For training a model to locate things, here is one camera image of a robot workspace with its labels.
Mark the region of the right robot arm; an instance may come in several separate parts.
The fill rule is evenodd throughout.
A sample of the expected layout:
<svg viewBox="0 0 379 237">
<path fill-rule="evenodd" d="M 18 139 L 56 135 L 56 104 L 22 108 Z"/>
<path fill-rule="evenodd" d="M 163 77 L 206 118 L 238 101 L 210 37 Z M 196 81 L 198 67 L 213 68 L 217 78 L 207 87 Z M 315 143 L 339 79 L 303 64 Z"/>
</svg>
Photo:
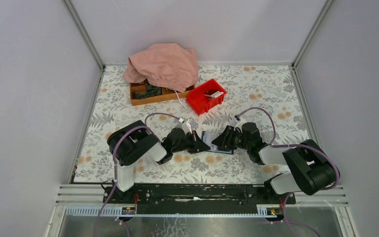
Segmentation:
<svg viewBox="0 0 379 237">
<path fill-rule="evenodd" d="M 263 141 L 253 122 L 227 126 L 212 144 L 222 150 L 244 149 L 252 162 L 266 165 L 286 165 L 289 173 L 281 173 L 264 182 L 263 196 L 276 203 L 283 194 L 302 191 L 311 196 L 320 190 L 335 187 L 339 170 L 311 139 L 299 144 L 272 145 Z"/>
</svg>

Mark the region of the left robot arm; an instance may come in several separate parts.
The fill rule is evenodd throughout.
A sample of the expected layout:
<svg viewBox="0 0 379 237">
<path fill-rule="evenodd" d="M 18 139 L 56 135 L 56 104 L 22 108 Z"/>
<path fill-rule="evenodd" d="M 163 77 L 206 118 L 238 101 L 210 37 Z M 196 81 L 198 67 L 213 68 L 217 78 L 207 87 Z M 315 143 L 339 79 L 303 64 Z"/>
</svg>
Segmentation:
<svg viewBox="0 0 379 237">
<path fill-rule="evenodd" d="M 148 156 L 157 164 L 165 164 L 176 152 L 196 154 L 210 150 L 186 121 L 160 140 L 143 121 L 138 120 L 112 133 L 107 145 L 114 162 L 114 196 L 122 203 L 133 198 L 134 163 L 141 157 Z"/>
</svg>

